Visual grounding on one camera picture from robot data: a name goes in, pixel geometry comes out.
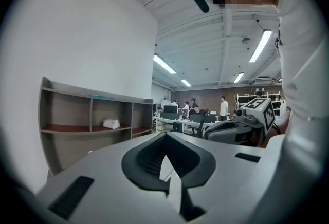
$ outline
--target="white cloth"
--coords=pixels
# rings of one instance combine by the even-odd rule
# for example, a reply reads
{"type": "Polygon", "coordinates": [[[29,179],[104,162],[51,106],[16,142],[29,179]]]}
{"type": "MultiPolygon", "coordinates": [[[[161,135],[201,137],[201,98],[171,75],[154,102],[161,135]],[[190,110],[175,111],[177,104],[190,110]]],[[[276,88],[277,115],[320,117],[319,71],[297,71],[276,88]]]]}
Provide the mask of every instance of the white cloth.
{"type": "Polygon", "coordinates": [[[224,102],[221,103],[220,116],[226,116],[227,115],[226,108],[228,108],[228,102],[224,101],[224,102]]]}
{"type": "Polygon", "coordinates": [[[290,123],[297,123],[308,118],[304,101],[311,98],[304,99],[299,95],[294,77],[323,42],[328,29],[314,0],[279,0],[277,11],[280,19],[279,53],[283,93],[287,106],[297,116],[290,123]]]}
{"type": "Polygon", "coordinates": [[[188,117],[189,114],[190,114],[190,107],[189,107],[189,105],[186,104],[186,105],[184,106],[184,109],[187,110],[187,117],[188,117]]]}

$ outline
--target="desk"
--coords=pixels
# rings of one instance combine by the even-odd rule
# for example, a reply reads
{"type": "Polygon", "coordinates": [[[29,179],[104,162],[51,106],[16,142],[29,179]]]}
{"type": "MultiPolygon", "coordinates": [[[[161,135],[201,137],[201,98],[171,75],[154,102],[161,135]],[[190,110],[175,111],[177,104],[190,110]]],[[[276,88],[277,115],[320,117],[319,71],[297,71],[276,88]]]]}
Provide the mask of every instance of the desk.
{"type": "MultiPolygon", "coordinates": [[[[154,116],[153,120],[155,120],[155,132],[158,131],[158,121],[162,121],[165,123],[181,123],[183,125],[183,132],[186,132],[186,129],[188,128],[188,126],[192,126],[192,128],[199,128],[200,123],[196,123],[196,122],[192,122],[192,121],[188,121],[188,120],[171,120],[171,119],[165,119],[165,118],[161,118],[158,116],[154,116]]],[[[214,123],[204,123],[202,128],[206,128],[208,126],[212,126],[214,125],[214,123]]]]}

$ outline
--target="fluorescent light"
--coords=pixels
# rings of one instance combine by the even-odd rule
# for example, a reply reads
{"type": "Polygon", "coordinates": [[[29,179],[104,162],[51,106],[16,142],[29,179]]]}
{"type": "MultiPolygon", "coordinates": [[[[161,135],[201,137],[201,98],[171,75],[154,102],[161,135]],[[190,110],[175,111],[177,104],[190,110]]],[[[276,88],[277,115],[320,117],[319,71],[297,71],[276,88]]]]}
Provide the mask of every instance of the fluorescent light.
{"type": "Polygon", "coordinates": [[[167,63],[165,63],[162,59],[160,59],[157,55],[153,56],[153,60],[158,63],[159,65],[161,65],[163,68],[165,68],[168,72],[170,72],[170,74],[175,74],[176,72],[170,68],[167,63]]]}
{"type": "Polygon", "coordinates": [[[255,62],[257,60],[259,55],[262,53],[269,38],[271,37],[271,34],[272,34],[272,31],[270,31],[270,30],[265,30],[263,32],[261,41],[259,41],[258,46],[257,46],[256,50],[254,51],[253,55],[251,56],[251,59],[249,60],[249,62],[255,62]]]}
{"type": "Polygon", "coordinates": [[[187,87],[191,87],[191,84],[189,84],[187,81],[182,80],[182,82],[183,82],[187,87]]]}
{"type": "Polygon", "coordinates": [[[243,72],[240,72],[234,83],[237,83],[242,78],[243,74],[244,74],[243,72]]]}

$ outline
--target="white wall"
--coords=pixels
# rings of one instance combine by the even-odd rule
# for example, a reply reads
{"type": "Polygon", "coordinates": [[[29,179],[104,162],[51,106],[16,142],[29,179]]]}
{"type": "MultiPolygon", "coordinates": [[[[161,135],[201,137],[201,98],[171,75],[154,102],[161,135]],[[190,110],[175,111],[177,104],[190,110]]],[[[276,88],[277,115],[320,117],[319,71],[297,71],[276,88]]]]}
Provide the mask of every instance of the white wall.
{"type": "Polygon", "coordinates": [[[161,100],[164,99],[164,96],[167,96],[167,99],[170,100],[170,91],[152,83],[151,86],[151,98],[153,99],[153,103],[161,103],[161,100]]]}
{"type": "Polygon", "coordinates": [[[42,77],[149,98],[157,25],[136,0],[16,0],[0,41],[0,129],[33,192],[48,172],[38,130],[42,77]]]}

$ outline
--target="brick wall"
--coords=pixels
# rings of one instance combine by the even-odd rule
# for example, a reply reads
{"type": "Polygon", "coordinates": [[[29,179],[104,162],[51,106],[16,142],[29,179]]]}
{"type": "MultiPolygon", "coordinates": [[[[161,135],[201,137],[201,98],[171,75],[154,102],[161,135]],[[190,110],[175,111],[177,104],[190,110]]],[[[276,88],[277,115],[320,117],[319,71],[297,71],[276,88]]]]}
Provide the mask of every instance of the brick wall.
{"type": "MultiPolygon", "coordinates": [[[[225,96],[225,100],[228,102],[228,112],[233,115],[234,111],[234,95],[250,94],[254,95],[257,87],[241,87],[241,88],[228,88],[228,89],[214,89],[214,90],[192,90],[192,91],[175,91],[171,92],[171,99],[179,100],[179,107],[184,106],[185,101],[190,102],[191,98],[196,99],[196,103],[201,109],[209,109],[220,113],[221,109],[221,96],[225,96]]],[[[265,92],[269,94],[277,94],[280,92],[281,97],[284,98],[281,86],[267,86],[263,87],[265,92]]]]}

